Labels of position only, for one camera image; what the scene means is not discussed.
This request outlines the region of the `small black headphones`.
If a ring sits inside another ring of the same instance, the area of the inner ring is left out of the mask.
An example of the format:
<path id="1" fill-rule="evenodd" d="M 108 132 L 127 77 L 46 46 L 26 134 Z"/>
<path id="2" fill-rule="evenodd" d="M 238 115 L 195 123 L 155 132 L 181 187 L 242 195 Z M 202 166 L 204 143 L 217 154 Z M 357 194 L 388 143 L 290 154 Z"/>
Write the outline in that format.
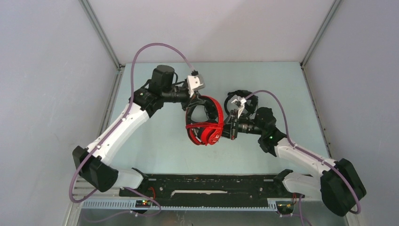
<path id="1" fill-rule="evenodd" d="M 210 102 L 202 105 L 194 105 L 187 109 L 186 123 L 195 124 L 200 122 L 216 123 L 218 120 L 218 110 L 216 106 Z"/>

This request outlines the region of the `red headphones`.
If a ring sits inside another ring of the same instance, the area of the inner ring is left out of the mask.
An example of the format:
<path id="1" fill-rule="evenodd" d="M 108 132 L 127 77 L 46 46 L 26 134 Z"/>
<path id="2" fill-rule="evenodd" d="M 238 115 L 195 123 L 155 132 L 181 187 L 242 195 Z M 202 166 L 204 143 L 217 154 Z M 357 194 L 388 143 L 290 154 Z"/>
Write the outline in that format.
<path id="1" fill-rule="evenodd" d="M 224 126 L 223 110 L 216 99 L 209 96 L 201 96 L 200 98 L 203 100 L 203 104 L 205 102 L 210 102 L 216 106 L 218 110 L 218 120 L 216 123 L 200 122 L 195 124 L 187 124 L 185 118 L 186 132 L 188 138 L 195 145 L 214 145 L 222 136 Z"/>

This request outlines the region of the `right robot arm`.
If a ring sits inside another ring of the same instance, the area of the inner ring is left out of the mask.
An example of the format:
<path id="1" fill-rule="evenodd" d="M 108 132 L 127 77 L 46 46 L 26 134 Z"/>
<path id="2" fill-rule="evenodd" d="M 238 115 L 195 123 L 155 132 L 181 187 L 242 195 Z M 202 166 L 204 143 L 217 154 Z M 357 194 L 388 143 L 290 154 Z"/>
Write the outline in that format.
<path id="1" fill-rule="evenodd" d="M 285 197 L 297 193 L 314 196 L 337 216 L 343 217 L 349 212 L 358 214 L 359 211 L 353 207 L 359 206 L 367 191 L 353 164 L 345 158 L 339 161 L 324 158 L 297 145 L 277 128 L 276 122 L 272 109 L 267 107 L 259 108 L 253 119 L 239 116 L 237 110 L 232 110 L 224 121 L 223 137 L 234 140 L 238 133 L 259 135 L 262 151 L 308 170 L 308 176 L 292 170 L 278 174 L 273 185 L 276 195 Z"/>

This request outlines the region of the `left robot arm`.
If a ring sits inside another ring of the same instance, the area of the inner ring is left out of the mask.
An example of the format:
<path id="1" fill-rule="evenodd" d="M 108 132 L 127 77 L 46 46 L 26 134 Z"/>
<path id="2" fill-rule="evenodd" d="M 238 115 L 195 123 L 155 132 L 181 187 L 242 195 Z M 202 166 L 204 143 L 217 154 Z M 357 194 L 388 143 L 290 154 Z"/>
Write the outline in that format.
<path id="1" fill-rule="evenodd" d="M 143 180 L 143 173 L 137 169 L 118 170 L 112 160 L 133 132 L 164 103 L 181 103 L 186 110 L 192 97 L 205 86 L 203 77 L 195 70 L 181 82 L 173 80 L 175 74 L 173 67 L 158 65 L 152 77 L 134 92 L 119 117 L 87 147 L 77 146 L 73 150 L 78 175 L 97 191 L 121 186 L 130 187 L 137 196 L 147 194 L 149 184 Z"/>

